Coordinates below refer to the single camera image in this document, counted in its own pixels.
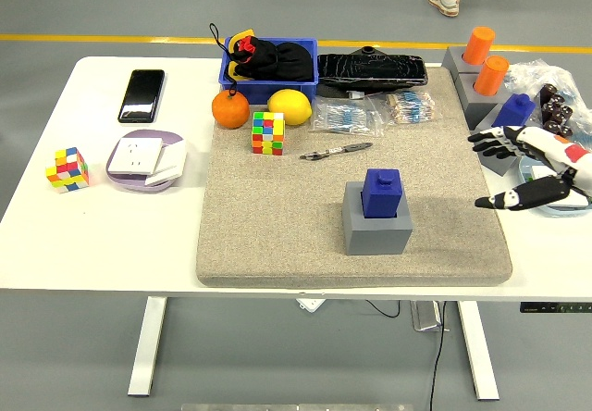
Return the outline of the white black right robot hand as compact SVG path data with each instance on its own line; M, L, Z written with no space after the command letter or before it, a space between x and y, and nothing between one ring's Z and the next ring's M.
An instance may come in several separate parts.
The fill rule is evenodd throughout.
M477 207L521 211L560 201L571 191L591 196L591 152L577 143L530 126L494 127L469 136L468 141L483 156L528 156L555 172L506 192L478 198Z

